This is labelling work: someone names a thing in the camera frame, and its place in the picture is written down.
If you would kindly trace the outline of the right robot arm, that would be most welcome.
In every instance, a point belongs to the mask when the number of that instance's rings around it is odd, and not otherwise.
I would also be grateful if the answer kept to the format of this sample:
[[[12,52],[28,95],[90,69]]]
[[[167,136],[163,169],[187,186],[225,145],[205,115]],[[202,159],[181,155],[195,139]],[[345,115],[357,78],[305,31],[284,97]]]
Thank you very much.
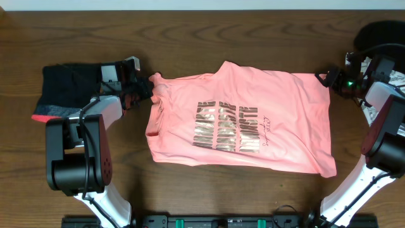
[[[315,77],[343,98],[359,98],[377,116],[361,145],[361,156],[342,184],[311,212],[306,227],[347,227],[355,213],[381,188],[404,175],[404,93],[391,85],[393,58],[375,55],[363,77],[355,78],[335,66]]]

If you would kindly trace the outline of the coral pink t-shirt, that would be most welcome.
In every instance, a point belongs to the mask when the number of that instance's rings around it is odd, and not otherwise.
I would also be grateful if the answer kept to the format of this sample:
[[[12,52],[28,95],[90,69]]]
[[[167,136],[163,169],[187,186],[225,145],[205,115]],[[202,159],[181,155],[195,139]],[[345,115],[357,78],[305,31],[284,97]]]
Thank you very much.
[[[329,90],[312,73],[226,61],[215,73],[151,76],[146,137],[153,160],[337,173],[331,152]]]

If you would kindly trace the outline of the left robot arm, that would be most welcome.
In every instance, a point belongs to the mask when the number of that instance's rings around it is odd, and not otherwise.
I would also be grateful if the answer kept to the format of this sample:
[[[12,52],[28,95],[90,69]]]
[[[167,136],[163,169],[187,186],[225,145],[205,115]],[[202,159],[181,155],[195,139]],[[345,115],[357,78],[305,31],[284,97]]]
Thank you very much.
[[[112,183],[107,129],[152,87],[131,56],[110,63],[45,66],[39,107],[46,112],[46,180],[94,216],[66,216],[62,227],[134,227],[132,206]]]

